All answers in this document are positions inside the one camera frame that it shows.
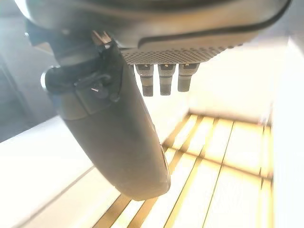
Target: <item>wooden slat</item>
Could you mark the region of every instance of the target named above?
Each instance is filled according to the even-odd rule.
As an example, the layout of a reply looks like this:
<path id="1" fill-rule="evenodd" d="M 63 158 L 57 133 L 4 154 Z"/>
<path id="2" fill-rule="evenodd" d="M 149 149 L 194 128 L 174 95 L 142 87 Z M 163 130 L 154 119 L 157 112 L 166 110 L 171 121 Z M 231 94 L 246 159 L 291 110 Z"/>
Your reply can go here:
<path id="1" fill-rule="evenodd" d="M 167 163 L 170 165 L 174 155 L 176 153 L 176 150 L 169 148 L 167 149 L 165 156 Z M 138 210 L 143 205 L 143 201 L 135 201 L 131 200 L 128 206 L 123 210 L 123 212 L 120 214 L 120 216 L 116 219 L 115 223 L 111 226 L 113 228 L 125 228 L 128 226 L 128 224 L 131 222 L 131 220 L 134 218 Z"/>
<path id="2" fill-rule="evenodd" d="M 258 226 L 259 228 L 273 227 L 273 211 L 272 211 L 272 192 L 271 183 L 268 180 L 263 181 L 262 189 L 259 196 L 258 208 Z"/>
<path id="3" fill-rule="evenodd" d="M 232 121 L 219 119 L 210 142 L 204 148 L 206 159 L 222 162 L 232 128 Z"/>
<path id="4" fill-rule="evenodd" d="M 265 127 L 263 132 L 263 148 L 261 156 L 261 175 L 267 177 L 271 172 L 271 139 L 270 139 L 270 128 Z"/>
<path id="5" fill-rule="evenodd" d="M 170 190 L 158 198 L 141 227 L 155 228 L 163 227 L 165 225 L 171 210 L 173 209 L 175 202 L 192 170 L 194 162 L 194 156 L 188 154 L 184 154 L 182 156 L 171 176 Z"/>
<path id="6" fill-rule="evenodd" d="M 220 165 L 202 160 L 195 164 L 166 228 L 201 228 L 207 214 Z"/>
<path id="7" fill-rule="evenodd" d="M 262 152 L 262 126 L 235 122 L 224 163 L 259 174 Z"/>
<path id="8" fill-rule="evenodd" d="M 256 228 L 261 178 L 222 167 L 204 228 Z"/>
<path id="9" fill-rule="evenodd" d="M 198 129 L 195 132 L 194 137 L 192 138 L 187 153 L 194 156 L 199 156 L 202 148 L 206 144 L 207 136 L 212 129 L 214 118 L 204 117 Z"/>
<path id="10" fill-rule="evenodd" d="M 187 151 L 187 149 L 189 147 L 189 144 L 190 144 L 193 136 L 195 135 L 195 132 L 196 132 L 198 126 L 200 125 L 201 121 L 202 121 L 202 117 L 199 117 L 199 118 L 196 119 L 196 122 L 195 122 L 194 126 L 192 126 L 190 131 L 187 133 L 188 138 L 186 139 L 184 144 L 180 147 L 180 151 L 177 151 L 175 153 L 175 155 L 172 159 L 172 162 L 169 165 L 170 174 L 173 174 L 173 172 L 175 170 L 175 167 L 177 166 L 177 164 L 181 160 L 181 157 L 183 156 L 183 151 Z M 131 220 L 128 227 L 130 227 L 130 228 L 140 227 L 143 224 L 146 217 L 148 216 L 149 212 L 152 210 L 152 208 L 153 208 L 154 204 L 156 203 L 157 199 L 158 198 L 146 200 L 144 202 L 144 204 L 142 205 L 142 207 L 137 212 L 137 214 Z"/>
<path id="11" fill-rule="evenodd" d="M 165 157 L 167 160 L 167 163 L 170 164 L 174 155 L 175 155 L 175 150 L 172 148 L 168 148 L 165 152 Z M 99 221 L 94 225 L 94 228 L 108 228 L 111 227 L 115 222 L 115 226 L 118 224 L 123 224 L 127 223 L 125 219 L 125 214 L 132 214 L 131 211 L 133 209 L 130 209 L 128 206 L 133 200 L 125 195 L 120 195 L 117 200 L 111 205 L 111 207 L 106 211 L 106 213 L 99 219 Z"/>
<path id="12" fill-rule="evenodd" d="M 270 130 L 270 137 L 269 137 L 269 178 L 273 178 L 274 175 L 274 135 L 273 132 Z"/>
<path id="13" fill-rule="evenodd" d="M 185 126 L 185 124 L 188 122 L 190 118 L 190 114 L 187 114 L 182 121 L 180 121 L 174 128 L 174 130 L 170 133 L 170 135 L 166 138 L 166 140 L 163 143 L 163 146 L 169 148 L 173 146 L 173 143 L 175 141 L 175 137 L 178 135 L 178 133 L 182 130 L 182 128 Z"/>
<path id="14" fill-rule="evenodd" d="M 175 137 L 173 148 L 179 150 L 184 142 L 187 140 L 188 135 L 191 132 L 191 129 L 194 127 L 196 120 L 198 116 L 197 115 L 191 115 L 185 126 L 182 128 L 182 130 L 178 133 L 178 135 Z"/>

